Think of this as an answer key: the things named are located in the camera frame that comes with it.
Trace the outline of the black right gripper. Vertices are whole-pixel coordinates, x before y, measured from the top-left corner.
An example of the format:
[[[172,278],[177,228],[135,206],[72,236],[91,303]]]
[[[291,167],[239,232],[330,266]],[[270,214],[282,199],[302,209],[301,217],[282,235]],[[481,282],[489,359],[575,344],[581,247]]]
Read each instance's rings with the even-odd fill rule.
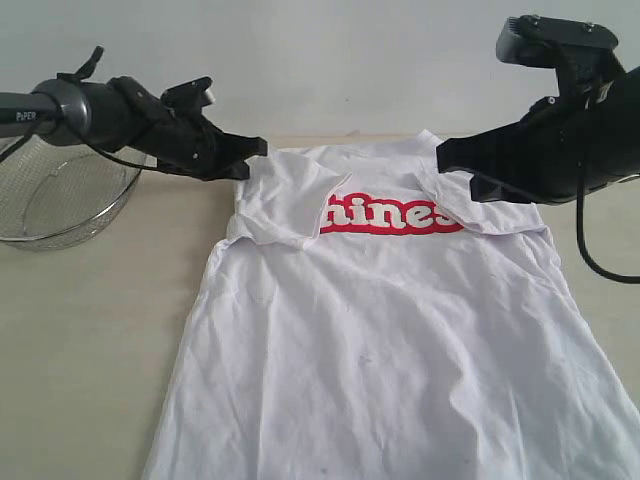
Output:
[[[521,119],[436,148],[441,174],[464,171],[475,202],[562,204],[639,173],[639,70],[601,86],[570,114],[535,130]],[[524,175],[499,181],[486,175]]]

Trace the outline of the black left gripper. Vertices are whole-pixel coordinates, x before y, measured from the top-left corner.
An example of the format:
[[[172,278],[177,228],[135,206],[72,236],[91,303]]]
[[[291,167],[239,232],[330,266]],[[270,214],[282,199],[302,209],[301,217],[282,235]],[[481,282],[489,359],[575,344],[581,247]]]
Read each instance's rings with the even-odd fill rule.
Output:
[[[193,113],[168,112],[160,119],[147,120],[129,146],[155,157],[162,173],[202,181],[247,180],[250,168],[246,160],[268,154],[265,139],[224,132]]]

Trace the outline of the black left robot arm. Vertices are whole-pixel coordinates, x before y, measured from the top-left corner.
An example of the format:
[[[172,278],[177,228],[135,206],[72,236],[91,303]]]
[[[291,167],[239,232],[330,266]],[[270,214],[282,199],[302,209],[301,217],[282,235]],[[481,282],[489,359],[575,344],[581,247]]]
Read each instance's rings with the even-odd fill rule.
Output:
[[[268,153],[260,137],[227,133],[203,114],[213,81],[201,77],[160,97],[131,77],[106,83],[61,74],[28,94],[1,95],[1,136],[7,158],[34,136],[56,147],[84,145],[116,162],[130,148],[155,159],[154,171],[201,181],[246,180],[248,160]]]

